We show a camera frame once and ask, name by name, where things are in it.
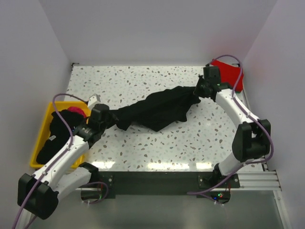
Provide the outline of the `black t shirt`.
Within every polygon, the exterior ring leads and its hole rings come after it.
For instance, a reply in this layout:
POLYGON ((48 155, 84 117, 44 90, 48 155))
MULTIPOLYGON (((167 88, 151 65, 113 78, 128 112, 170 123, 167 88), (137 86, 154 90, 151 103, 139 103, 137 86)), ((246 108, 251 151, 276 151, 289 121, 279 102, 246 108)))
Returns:
POLYGON ((113 110, 118 118, 116 125, 121 130, 127 130, 131 124, 137 123, 158 132, 173 122, 186 122, 190 107, 201 102, 193 94, 194 89, 177 86, 152 93, 145 100, 113 110))

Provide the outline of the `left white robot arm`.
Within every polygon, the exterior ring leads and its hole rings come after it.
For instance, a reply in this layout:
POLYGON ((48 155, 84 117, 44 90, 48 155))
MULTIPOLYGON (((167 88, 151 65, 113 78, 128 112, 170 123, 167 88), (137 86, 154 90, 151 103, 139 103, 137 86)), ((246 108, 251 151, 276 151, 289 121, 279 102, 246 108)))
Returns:
POLYGON ((72 191, 81 186, 99 184, 99 170, 90 163, 81 163, 70 174, 66 172, 116 121, 109 106, 96 104, 88 120, 76 127, 65 146, 46 165, 19 179, 17 203, 20 208, 47 219, 72 191))

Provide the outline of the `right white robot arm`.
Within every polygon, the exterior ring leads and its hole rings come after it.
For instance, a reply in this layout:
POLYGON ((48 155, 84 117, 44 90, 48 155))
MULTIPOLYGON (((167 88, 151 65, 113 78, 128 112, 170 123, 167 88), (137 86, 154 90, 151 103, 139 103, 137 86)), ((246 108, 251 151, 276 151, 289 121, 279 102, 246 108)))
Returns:
POLYGON ((210 98, 221 106, 236 127, 230 155, 216 164, 208 182, 224 187, 229 177, 245 165, 263 163, 274 153, 271 124, 254 115, 235 95, 229 83, 221 81, 217 66, 205 66, 194 95, 210 98))

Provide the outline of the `folded red t shirt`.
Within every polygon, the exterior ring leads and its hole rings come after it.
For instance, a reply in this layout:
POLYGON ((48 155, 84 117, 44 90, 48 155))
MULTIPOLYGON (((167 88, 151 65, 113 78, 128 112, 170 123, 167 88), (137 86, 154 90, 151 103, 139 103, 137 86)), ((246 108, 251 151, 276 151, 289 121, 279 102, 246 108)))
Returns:
POLYGON ((229 83, 234 87, 240 73, 240 67, 226 64, 219 60, 212 60, 211 65, 219 68, 222 83, 229 83))

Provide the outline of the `yellow plastic bin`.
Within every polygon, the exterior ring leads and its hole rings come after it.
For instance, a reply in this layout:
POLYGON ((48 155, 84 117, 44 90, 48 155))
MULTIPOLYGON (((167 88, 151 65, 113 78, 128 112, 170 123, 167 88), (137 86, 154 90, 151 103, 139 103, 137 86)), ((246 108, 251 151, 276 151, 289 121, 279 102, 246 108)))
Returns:
MULTIPOLYGON (((91 114, 91 110, 87 107, 87 105, 80 101, 56 101, 55 105, 56 105, 56 108, 58 109, 58 111, 68 109, 69 107, 78 107, 84 111, 86 116, 90 116, 90 114, 91 114)), ((50 123, 53 119, 51 114, 54 111, 55 110, 52 105, 52 102, 50 102, 46 109, 43 121, 41 123, 40 130, 39 130, 39 134, 38 134, 38 137, 35 142, 35 147, 31 154, 31 157, 30 157, 30 167, 31 168, 39 169, 43 166, 36 162, 36 157, 37 157, 39 151, 42 149, 45 141, 50 137, 49 127, 50 127, 50 123)))

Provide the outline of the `black clothes in bin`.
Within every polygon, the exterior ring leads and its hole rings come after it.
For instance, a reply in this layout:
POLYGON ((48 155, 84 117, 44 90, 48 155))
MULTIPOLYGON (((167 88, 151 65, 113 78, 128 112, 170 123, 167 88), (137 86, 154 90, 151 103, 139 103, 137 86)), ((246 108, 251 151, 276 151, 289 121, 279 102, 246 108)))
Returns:
MULTIPOLYGON (((72 131, 74 131, 75 127, 80 125, 85 119, 82 115, 70 112, 67 109, 59 111, 59 114, 63 117, 72 131)), ((50 137, 45 141, 36 157, 36 162, 41 165, 46 164, 52 159, 70 138, 70 132, 59 118, 58 114, 53 112, 51 115, 53 119, 49 127, 50 137)))

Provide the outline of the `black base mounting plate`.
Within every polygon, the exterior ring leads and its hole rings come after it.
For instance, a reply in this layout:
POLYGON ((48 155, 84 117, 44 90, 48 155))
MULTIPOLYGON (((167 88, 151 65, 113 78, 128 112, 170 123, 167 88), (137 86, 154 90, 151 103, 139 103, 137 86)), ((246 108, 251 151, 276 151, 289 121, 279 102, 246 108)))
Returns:
POLYGON ((109 191, 101 184, 82 186, 81 199, 94 203, 117 195, 184 196, 210 189, 224 179, 213 178, 212 172, 100 172, 96 181, 107 184, 109 191))

